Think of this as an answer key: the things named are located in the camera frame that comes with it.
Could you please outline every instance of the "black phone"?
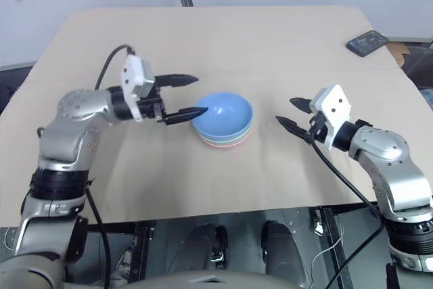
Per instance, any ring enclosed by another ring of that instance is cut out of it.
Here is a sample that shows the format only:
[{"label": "black phone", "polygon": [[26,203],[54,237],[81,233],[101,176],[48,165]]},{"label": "black phone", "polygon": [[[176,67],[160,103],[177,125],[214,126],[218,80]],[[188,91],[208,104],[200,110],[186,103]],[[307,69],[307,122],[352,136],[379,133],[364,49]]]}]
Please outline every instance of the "black phone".
[{"label": "black phone", "polygon": [[371,52],[387,44],[390,40],[376,30],[369,30],[365,34],[349,41],[346,47],[360,57],[365,57]]}]

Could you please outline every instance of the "beige tabletop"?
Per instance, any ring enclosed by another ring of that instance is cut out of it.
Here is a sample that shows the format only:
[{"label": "beige tabletop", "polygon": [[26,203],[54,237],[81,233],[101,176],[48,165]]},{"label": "beige tabletop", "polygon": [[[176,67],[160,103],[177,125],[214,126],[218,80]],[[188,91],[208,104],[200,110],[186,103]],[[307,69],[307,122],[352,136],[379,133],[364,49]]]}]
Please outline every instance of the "beige tabletop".
[{"label": "beige tabletop", "polygon": [[[0,225],[17,225],[37,166],[36,128],[55,116],[67,92],[92,89],[111,50],[131,44],[155,74],[185,73],[198,83],[164,89],[167,110],[193,106],[217,91],[254,106],[249,138],[234,148],[201,142],[190,123],[147,120],[108,129],[91,170],[91,190],[105,222],[357,202],[275,115],[303,127],[309,117],[288,103],[339,83],[352,121],[400,133],[415,163],[433,179],[433,114],[383,47],[365,58],[345,48],[369,30],[351,7],[94,9],[74,14],[13,96],[0,118]],[[120,84],[124,54],[101,87]],[[371,181],[346,153],[334,164],[371,200]],[[84,212],[91,217],[88,208]]]}]

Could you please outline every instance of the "cardboard surface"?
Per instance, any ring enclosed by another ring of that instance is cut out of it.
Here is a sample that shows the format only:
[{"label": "cardboard surface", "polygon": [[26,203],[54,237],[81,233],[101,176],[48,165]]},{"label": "cardboard surface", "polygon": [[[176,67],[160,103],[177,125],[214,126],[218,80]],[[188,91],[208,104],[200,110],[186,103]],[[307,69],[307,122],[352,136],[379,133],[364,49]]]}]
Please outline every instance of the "cardboard surface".
[{"label": "cardboard surface", "polygon": [[[212,148],[190,123],[147,120],[108,129],[91,177],[104,222],[206,215],[245,210],[343,204],[356,197],[312,148],[287,133],[275,115],[306,127],[309,117],[288,103],[340,83],[352,120],[391,129],[409,142],[412,158],[430,180],[425,137],[433,114],[383,47],[360,58],[345,48],[369,30],[348,7],[219,7],[96,9],[73,15],[33,68],[0,118],[0,223],[17,225],[19,206],[37,166],[36,128],[55,116],[60,98],[93,88],[106,56],[129,43],[155,74],[188,73],[200,81],[162,91],[168,112],[217,91],[243,95],[254,106],[249,138]],[[125,56],[113,60],[101,88],[120,84]],[[334,164],[371,200],[367,174],[346,153]],[[91,213],[86,207],[84,215]]]}]

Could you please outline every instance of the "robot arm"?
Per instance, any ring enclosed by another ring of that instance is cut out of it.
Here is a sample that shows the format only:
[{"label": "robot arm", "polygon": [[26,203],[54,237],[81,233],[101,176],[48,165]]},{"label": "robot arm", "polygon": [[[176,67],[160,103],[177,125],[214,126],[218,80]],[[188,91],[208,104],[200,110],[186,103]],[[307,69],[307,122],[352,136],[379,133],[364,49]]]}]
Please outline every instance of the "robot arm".
[{"label": "robot arm", "polygon": [[184,108],[167,114],[160,88],[197,81],[193,76],[153,76],[150,64],[129,54],[122,86],[80,89],[65,95],[57,114],[41,134],[38,167],[24,199],[14,242],[15,257],[0,265],[0,286],[59,288],[65,263],[77,261],[84,249],[88,174],[102,132],[123,120],[155,118],[166,125],[189,121],[207,108]]},{"label": "robot arm", "polygon": [[339,85],[322,89],[311,101],[290,101],[314,117],[307,131],[277,116],[286,130],[306,142],[317,140],[329,150],[336,147],[348,152],[371,177],[394,261],[415,271],[433,272],[432,190],[412,162],[407,142],[365,121],[350,123],[350,104]]}]

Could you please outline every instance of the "blue bowl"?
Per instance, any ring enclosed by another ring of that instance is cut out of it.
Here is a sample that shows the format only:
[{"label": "blue bowl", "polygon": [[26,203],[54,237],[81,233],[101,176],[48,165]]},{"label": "blue bowl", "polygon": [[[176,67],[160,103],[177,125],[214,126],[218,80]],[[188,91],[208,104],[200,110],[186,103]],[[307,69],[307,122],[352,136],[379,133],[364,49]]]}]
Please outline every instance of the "blue bowl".
[{"label": "blue bowl", "polygon": [[209,95],[196,106],[208,110],[193,119],[192,124],[200,135],[211,141],[231,141],[239,137],[251,125],[254,115],[251,104],[232,93]]}]

